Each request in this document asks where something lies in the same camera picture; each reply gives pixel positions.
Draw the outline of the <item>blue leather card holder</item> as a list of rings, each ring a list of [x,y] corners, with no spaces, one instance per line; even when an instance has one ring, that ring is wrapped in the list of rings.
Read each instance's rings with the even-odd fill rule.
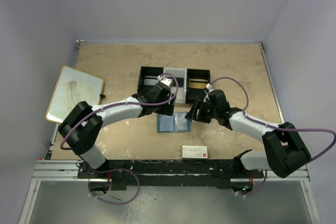
[[[191,121],[186,119],[187,112],[176,112],[173,115],[157,115],[158,133],[190,132]]]

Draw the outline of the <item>black and white sorting tray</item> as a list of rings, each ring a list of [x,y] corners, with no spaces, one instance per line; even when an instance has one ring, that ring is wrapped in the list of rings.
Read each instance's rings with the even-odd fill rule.
[[[209,70],[142,66],[137,90],[140,92],[155,85],[157,77],[162,73],[169,73],[168,78],[175,77],[178,82],[177,104],[192,104],[196,98],[204,98],[204,89],[211,80]]]

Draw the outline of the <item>white card box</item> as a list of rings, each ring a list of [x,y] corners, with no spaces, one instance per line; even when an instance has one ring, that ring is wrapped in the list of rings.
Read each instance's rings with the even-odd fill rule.
[[[182,146],[183,159],[208,159],[207,146]]]

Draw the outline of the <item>yellow framed whiteboard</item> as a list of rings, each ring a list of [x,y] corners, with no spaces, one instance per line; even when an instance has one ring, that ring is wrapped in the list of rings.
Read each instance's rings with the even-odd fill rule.
[[[82,101],[89,105],[99,104],[103,86],[103,79],[63,66],[45,115],[46,120],[61,123]]]

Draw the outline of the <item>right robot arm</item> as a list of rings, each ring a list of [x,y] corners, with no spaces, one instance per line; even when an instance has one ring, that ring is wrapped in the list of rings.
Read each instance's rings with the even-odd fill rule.
[[[216,120],[219,125],[244,133],[264,146],[262,151],[247,150],[234,157],[239,169],[271,170],[278,177],[286,178],[312,160],[301,136],[291,123],[281,125],[248,118],[242,109],[232,108],[222,90],[208,93],[207,98],[197,98],[185,116],[187,120],[210,123]]]

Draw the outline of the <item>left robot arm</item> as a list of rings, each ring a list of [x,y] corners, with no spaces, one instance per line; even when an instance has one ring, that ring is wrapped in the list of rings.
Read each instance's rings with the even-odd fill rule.
[[[95,145],[100,130],[126,119],[140,118],[152,113],[171,112],[175,95],[171,93],[173,80],[164,78],[148,90],[114,103],[89,105],[79,102],[58,127],[63,137],[61,149],[73,151],[94,170],[101,170],[107,163],[106,157]]]

